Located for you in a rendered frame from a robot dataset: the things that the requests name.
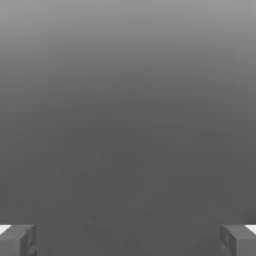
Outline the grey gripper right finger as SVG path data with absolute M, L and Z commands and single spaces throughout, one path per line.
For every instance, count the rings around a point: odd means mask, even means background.
M 223 256 L 256 256 L 256 224 L 221 225 L 219 239 Z

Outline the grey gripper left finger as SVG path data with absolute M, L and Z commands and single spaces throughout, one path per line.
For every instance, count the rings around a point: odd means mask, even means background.
M 0 256 L 37 256 L 36 226 L 0 224 Z

